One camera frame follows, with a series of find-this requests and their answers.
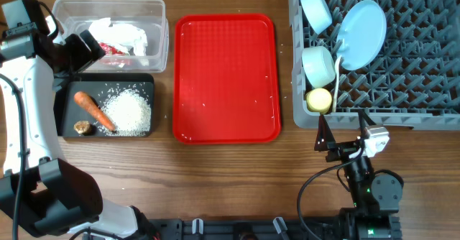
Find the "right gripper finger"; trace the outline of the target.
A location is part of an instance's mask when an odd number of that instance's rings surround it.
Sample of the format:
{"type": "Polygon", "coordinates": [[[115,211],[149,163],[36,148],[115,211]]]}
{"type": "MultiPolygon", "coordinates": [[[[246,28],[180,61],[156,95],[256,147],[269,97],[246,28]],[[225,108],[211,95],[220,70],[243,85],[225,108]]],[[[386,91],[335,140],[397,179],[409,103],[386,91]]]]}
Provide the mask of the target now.
{"type": "Polygon", "coordinates": [[[358,110],[359,127],[365,128],[367,125],[373,126],[375,122],[363,110],[358,110]]]}
{"type": "Polygon", "coordinates": [[[335,138],[323,114],[319,116],[315,151],[329,151],[335,147],[335,138]]]}

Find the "red strawberry snack wrapper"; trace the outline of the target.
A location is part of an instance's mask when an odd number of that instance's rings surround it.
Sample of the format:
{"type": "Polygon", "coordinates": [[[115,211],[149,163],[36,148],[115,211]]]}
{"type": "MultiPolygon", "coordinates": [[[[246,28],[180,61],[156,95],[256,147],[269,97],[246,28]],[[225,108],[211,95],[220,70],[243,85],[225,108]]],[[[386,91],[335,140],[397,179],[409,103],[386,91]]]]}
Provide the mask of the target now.
{"type": "Polygon", "coordinates": [[[127,52],[123,52],[117,49],[114,46],[106,44],[104,42],[100,42],[99,45],[105,51],[105,56],[101,59],[101,62],[106,65],[114,65],[119,66],[120,68],[124,67],[125,65],[130,65],[130,59],[124,59],[123,56],[127,56],[127,52]]]}

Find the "yellow plastic cup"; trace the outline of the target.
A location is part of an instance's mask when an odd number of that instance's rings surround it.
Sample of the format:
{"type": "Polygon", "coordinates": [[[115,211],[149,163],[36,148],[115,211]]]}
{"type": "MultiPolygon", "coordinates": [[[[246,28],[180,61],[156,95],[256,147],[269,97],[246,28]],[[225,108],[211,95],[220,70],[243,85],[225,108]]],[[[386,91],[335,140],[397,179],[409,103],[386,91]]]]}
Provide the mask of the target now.
{"type": "Polygon", "coordinates": [[[326,114],[332,104],[332,95],[324,88],[316,88],[305,96],[307,108],[311,112],[326,114]]]}

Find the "orange carrot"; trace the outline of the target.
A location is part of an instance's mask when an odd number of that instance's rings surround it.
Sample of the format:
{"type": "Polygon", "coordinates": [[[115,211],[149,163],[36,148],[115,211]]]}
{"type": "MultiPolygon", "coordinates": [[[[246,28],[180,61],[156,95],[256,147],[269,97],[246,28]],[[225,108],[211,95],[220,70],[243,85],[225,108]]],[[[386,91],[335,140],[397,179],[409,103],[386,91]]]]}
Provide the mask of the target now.
{"type": "Polygon", "coordinates": [[[79,91],[74,95],[74,101],[83,110],[90,114],[109,131],[114,131],[115,126],[108,116],[94,103],[94,100],[85,92],[79,91]]]}

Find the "white tissue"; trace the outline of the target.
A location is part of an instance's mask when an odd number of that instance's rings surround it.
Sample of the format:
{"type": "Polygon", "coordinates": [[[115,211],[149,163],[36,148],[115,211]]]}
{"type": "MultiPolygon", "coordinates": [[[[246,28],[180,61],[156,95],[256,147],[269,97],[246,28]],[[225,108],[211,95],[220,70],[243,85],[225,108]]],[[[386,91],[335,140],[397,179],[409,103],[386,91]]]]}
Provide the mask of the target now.
{"type": "Polygon", "coordinates": [[[97,42],[115,47],[119,52],[146,55],[147,34],[132,24],[112,22],[110,17],[106,17],[92,22],[88,31],[97,42]]]}

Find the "white plastic spoon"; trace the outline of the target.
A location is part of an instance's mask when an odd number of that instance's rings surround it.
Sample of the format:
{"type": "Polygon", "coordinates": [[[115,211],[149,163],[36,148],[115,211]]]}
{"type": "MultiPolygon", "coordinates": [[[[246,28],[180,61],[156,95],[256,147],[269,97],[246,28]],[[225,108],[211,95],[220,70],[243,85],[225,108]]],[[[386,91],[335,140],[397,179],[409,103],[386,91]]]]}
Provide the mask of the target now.
{"type": "Polygon", "coordinates": [[[337,108],[337,99],[338,99],[338,92],[339,92],[339,82],[340,82],[340,66],[341,66],[342,56],[339,55],[336,59],[334,64],[336,79],[335,79],[335,86],[333,92],[333,103],[332,103],[332,112],[336,112],[337,108]]]}

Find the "mint green bowl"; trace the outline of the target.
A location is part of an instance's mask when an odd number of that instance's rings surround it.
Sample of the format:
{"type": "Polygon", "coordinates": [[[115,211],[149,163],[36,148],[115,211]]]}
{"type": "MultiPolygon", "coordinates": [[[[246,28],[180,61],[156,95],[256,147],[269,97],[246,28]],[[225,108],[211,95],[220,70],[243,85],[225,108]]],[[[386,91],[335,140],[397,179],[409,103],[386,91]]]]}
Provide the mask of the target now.
{"type": "Polygon", "coordinates": [[[313,88],[322,88],[336,77],[331,53],[324,46],[307,47],[301,56],[306,78],[313,88]]]}

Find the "brown mushroom piece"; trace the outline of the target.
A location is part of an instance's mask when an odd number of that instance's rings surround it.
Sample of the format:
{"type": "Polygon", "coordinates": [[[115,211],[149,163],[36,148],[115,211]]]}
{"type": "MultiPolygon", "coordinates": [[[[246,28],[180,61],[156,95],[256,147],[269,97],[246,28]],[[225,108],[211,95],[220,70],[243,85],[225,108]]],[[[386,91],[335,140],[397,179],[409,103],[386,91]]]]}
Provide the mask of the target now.
{"type": "Polygon", "coordinates": [[[89,121],[77,121],[73,128],[79,135],[89,135],[92,132],[92,125],[89,121]]]}

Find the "white rice pile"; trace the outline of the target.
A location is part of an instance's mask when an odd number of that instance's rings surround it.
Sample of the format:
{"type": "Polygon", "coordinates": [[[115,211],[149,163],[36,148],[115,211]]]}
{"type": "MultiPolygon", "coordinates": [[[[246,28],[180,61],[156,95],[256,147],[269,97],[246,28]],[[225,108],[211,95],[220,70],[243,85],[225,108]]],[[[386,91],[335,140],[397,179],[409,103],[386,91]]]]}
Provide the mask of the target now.
{"type": "Polygon", "coordinates": [[[147,95],[146,83],[123,86],[121,83],[107,84],[98,96],[100,109],[114,124],[115,131],[95,121],[97,132],[109,137],[144,137],[150,131],[152,104],[147,95]]]}

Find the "light blue plate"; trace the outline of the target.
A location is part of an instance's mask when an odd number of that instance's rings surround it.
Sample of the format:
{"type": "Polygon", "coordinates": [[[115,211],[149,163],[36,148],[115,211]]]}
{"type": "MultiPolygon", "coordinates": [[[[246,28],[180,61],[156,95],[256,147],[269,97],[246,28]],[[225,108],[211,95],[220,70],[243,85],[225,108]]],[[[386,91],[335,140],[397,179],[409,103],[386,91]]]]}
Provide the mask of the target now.
{"type": "Polygon", "coordinates": [[[377,2],[363,0],[355,4],[345,16],[336,42],[336,51],[342,57],[341,66],[346,70],[358,70],[370,64],[385,41],[387,21],[377,2]]]}

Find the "light blue bowl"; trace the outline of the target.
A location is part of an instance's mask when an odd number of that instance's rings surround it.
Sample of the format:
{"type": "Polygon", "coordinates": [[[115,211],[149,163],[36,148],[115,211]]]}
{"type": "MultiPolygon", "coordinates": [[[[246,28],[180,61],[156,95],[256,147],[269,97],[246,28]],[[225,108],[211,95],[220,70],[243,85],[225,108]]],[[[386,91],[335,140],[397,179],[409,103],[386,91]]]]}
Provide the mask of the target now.
{"type": "Polygon", "coordinates": [[[300,4],[316,34],[322,33],[332,24],[332,16],[325,0],[300,0],[300,4]]]}

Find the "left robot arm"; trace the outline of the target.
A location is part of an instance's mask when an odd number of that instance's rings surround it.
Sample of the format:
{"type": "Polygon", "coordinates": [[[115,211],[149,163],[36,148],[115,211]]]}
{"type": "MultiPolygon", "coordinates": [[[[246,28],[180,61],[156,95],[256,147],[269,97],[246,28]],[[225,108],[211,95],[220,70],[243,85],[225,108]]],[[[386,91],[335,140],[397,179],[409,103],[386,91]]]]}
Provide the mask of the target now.
{"type": "Polygon", "coordinates": [[[1,179],[1,210],[12,236],[69,234],[72,239],[159,239],[160,231],[134,206],[102,197],[97,182],[69,164],[58,142],[52,92],[55,80],[85,70],[105,52],[90,32],[58,44],[50,9],[38,0],[2,5],[1,90],[7,143],[1,179]]]}

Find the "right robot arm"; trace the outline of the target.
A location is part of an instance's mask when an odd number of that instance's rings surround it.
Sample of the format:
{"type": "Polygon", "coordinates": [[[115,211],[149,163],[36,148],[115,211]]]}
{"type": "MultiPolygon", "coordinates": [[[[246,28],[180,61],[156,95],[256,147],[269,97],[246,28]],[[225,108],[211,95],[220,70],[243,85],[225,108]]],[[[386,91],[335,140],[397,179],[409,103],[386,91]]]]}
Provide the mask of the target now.
{"type": "Polygon", "coordinates": [[[332,229],[325,230],[330,239],[399,239],[398,218],[403,195],[403,179],[391,170],[375,170],[371,159],[382,152],[390,140],[388,130],[363,111],[359,112],[360,135],[352,141],[338,143],[320,115],[314,150],[326,152],[327,162],[339,162],[354,202],[342,208],[333,219],[332,229]]]}

